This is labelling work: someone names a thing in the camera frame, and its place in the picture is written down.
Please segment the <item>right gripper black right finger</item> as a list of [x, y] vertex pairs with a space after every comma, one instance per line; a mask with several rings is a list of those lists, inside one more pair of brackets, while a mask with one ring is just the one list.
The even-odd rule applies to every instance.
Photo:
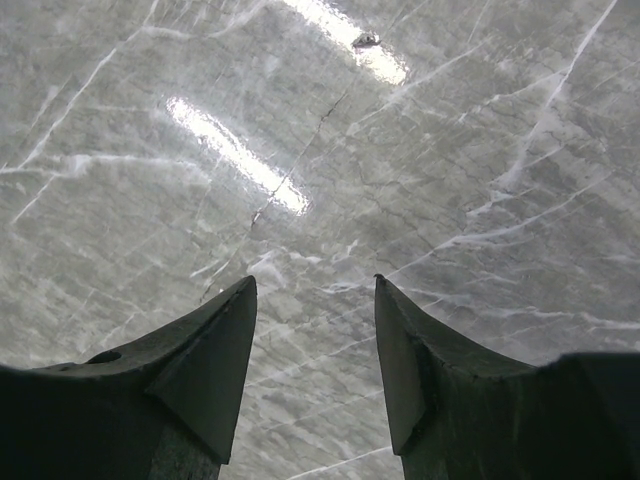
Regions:
[[532, 366], [492, 351], [376, 279], [393, 452], [408, 479], [635, 479], [639, 357], [578, 352]]

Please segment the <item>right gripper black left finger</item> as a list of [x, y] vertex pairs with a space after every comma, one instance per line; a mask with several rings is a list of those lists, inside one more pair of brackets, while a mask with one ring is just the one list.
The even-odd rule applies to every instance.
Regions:
[[257, 317], [245, 277], [84, 363], [1, 370], [5, 479], [215, 479], [228, 464]]

